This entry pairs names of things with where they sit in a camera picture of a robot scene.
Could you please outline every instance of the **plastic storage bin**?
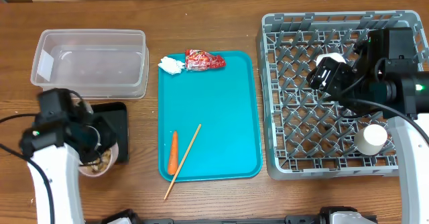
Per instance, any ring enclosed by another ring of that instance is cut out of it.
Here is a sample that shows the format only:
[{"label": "plastic storage bin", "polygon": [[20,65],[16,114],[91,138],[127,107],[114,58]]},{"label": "plastic storage bin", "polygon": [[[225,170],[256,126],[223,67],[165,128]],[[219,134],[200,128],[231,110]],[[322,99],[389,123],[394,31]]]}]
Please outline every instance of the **plastic storage bin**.
[{"label": "plastic storage bin", "polygon": [[140,30],[46,30],[31,82],[44,91],[72,89],[85,99],[140,99],[148,73],[149,50]]},{"label": "plastic storage bin", "polygon": [[385,27],[411,27],[415,59],[420,70],[427,67],[429,47],[414,11],[270,13],[262,18],[256,45],[265,155],[272,178],[397,175],[391,138],[375,156],[359,153],[353,141],[369,124],[387,127],[381,113],[343,119],[339,115],[342,106],[324,102],[327,94],[311,89],[305,79],[319,54],[338,52],[353,64],[358,57],[353,53],[354,43],[366,39],[369,31]]}]

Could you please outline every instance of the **cable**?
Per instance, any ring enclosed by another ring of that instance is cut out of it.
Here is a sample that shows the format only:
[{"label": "cable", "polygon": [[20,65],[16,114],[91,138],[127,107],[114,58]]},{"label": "cable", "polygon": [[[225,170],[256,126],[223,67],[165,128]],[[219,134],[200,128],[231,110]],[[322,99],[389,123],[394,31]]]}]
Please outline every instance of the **cable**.
[{"label": "cable", "polygon": [[316,68],[314,68],[313,70],[311,70],[311,71],[307,74],[306,80],[307,80],[308,84],[310,84],[311,78],[314,76],[314,74],[316,74],[316,70],[317,70],[317,67],[316,67]]},{"label": "cable", "polygon": [[0,123],[3,123],[3,122],[10,120],[10,119],[18,118],[18,117],[35,117],[37,115],[38,115],[37,113],[24,113],[24,114],[12,115],[12,116],[0,119]]},{"label": "cable", "polygon": [[399,112],[396,109],[393,109],[391,107],[388,107],[388,106],[380,104],[380,103],[376,103],[373,101],[367,101],[367,100],[363,100],[363,99],[340,99],[340,98],[337,98],[337,99],[335,99],[335,101],[345,101],[345,102],[349,102],[349,103],[361,103],[361,104],[365,104],[368,106],[378,107],[380,109],[383,109],[384,111],[388,111],[390,113],[393,113],[393,114],[397,115],[398,117],[401,117],[403,120],[407,121],[411,126],[413,126],[417,130],[417,132],[420,133],[420,135],[424,138],[424,141],[429,146],[429,137],[424,132],[424,130],[415,121],[413,121],[412,119],[407,117],[405,114]]},{"label": "cable", "polygon": [[[0,123],[3,123],[3,122],[10,120],[10,119],[15,119],[18,117],[35,117],[35,116],[37,116],[37,113],[17,114],[17,115],[12,115],[12,116],[0,119]],[[31,164],[39,172],[40,176],[42,177],[43,183],[45,184],[46,192],[48,193],[51,224],[55,224],[54,197],[52,196],[52,189],[51,189],[48,177],[46,176],[45,172],[43,172],[43,170],[40,168],[40,166],[38,166],[32,159],[25,157],[24,155],[9,149],[8,147],[4,146],[3,144],[0,144],[0,148],[2,150],[5,150],[8,153],[14,155],[14,156],[17,156],[18,158],[20,158],[22,160],[25,160],[26,162]]]},{"label": "cable", "polygon": [[377,108],[377,109],[370,110],[370,111],[368,111],[366,113],[361,113],[361,114],[355,114],[355,115],[352,115],[352,116],[347,116],[347,115],[344,115],[344,112],[345,112],[346,109],[347,109],[346,107],[343,108],[343,109],[341,109],[341,111],[339,113],[340,116],[343,117],[343,118],[345,118],[345,119],[356,119],[356,118],[359,118],[359,117],[364,117],[366,115],[369,115],[369,114],[381,111],[380,108]]},{"label": "cable", "polygon": [[78,97],[82,103],[84,102],[83,98],[79,95],[79,93],[77,93],[76,91],[73,91],[73,90],[68,90],[68,91],[70,91],[70,93],[72,93],[73,95]]},{"label": "cable", "polygon": [[380,64],[384,60],[388,60],[388,59],[386,57],[380,58],[378,59],[377,63],[375,63],[375,66],[374,66],[374,78],[377,82],[380,81],[380,79],[378,79],[378,71],[380,69]]},{"label": "cable", "polygon": [[361,81],[365,78],[365,75],[362,75],[361,77],[359,77],[359,79],[357,79],[353,84],[351,84],[350,86],[348,86],[346,89],[344,89],[343,91],[341,91],[340,96],[343,96],[345,93],[349,92],[351,89],[355,88],[359,83],[361,83]]}]

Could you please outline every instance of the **teal tray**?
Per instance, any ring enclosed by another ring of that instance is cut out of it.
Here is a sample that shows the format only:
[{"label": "teal tray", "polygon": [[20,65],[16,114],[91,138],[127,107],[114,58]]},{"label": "teal tray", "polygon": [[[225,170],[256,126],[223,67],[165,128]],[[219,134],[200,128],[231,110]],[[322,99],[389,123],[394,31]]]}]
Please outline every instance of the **teal tray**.
[{"label": "teal tray", "polygon": [[[170,75],[158,71],[158,169],[168,181],[174,130],[179,163],[198,124],[201,129],[176,182],[250,178],[262,167],[261,134],[250,57],[240,51],[220,54],[227,66]],[[185,61],[184,54],[168,57]]]}]

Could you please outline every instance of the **orange carrot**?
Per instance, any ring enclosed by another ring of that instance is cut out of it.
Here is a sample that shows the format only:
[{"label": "orange carrot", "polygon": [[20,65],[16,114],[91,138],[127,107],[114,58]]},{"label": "orange carrot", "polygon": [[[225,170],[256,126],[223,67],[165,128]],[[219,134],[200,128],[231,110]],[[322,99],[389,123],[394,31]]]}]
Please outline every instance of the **orange carrot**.
[{"label": "orange carrot", "polygon": [[168,174],[175,174],[179,165],[179,144],[177,131],[173,133],[172,149],[170,150],[170,159],[168,160]]}]

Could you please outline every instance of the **green light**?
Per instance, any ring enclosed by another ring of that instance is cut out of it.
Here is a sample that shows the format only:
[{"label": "green light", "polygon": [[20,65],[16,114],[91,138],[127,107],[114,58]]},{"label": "green light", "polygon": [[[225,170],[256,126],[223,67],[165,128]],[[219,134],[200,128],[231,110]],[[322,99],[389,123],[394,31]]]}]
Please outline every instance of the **green light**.
[{"label": "green light", "polygon": [[421,91],[423,89],[424,89],[424,87],[422,85],[420,85],[420,84],[416,85],[416,91]]}]

